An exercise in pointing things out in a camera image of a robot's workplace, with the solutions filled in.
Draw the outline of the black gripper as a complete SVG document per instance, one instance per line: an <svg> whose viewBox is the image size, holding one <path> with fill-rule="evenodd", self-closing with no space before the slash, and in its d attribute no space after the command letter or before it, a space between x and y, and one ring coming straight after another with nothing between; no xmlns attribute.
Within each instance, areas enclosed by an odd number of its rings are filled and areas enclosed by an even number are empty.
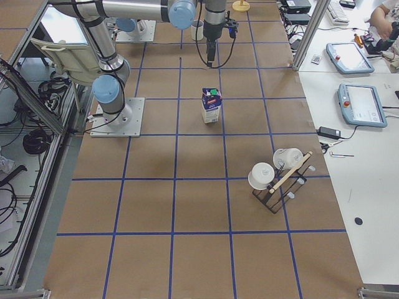
<svg viewBox="0 0 399 299"><path fill-rule="evenodd" d="M208 67L213 66L216 53L216 40L221 37L225 25L225 10L205 9L203 35L206 37L206 53Z"/></svg>

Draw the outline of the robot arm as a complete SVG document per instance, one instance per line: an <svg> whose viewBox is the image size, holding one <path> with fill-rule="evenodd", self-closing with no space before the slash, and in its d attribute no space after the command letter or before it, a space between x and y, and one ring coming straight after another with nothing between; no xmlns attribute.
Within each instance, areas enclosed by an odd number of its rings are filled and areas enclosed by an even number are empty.
<svg viewBox="0 0 399 299"><path fill-rule="evenodd" d="M147 31L145 20L117 18L115 24L120 31L126 32L130 36L142 36Z"/></svg>
<svg viewBox="0 0 399 299"><path fill-rule="evenodd" d="M232 39L237 29L226 11L226 1L51 1L59 12L78 20L84 36L99 60L103 71L94 81L93 91L108 125L127 119L129 111L124 95L124 85L130 74L127 61L117 53L109 36L106 18L138 19L169 22L175 28L189 28L202 10L206 37L207 58L203 61L213 68L216 41L224 28Z"/></svg>

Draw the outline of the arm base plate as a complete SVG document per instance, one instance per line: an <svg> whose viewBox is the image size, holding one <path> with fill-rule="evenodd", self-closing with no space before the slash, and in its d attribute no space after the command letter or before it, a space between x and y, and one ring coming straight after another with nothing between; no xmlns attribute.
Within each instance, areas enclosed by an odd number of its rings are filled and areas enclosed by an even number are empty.
<svg viewBox="0 0 399 299"><path fill-rule="evenodd" d="M115 40L118 43L153 42L156 21L117 18Z"/></svg>
<svg viewBox="0 0 399 299"><path fill-rule="evenodd" d="M145 99L143 97L126 98L125 108L116 120L115 115L104 114L94 118L93 138L139 137L142 127Z"/></svg>

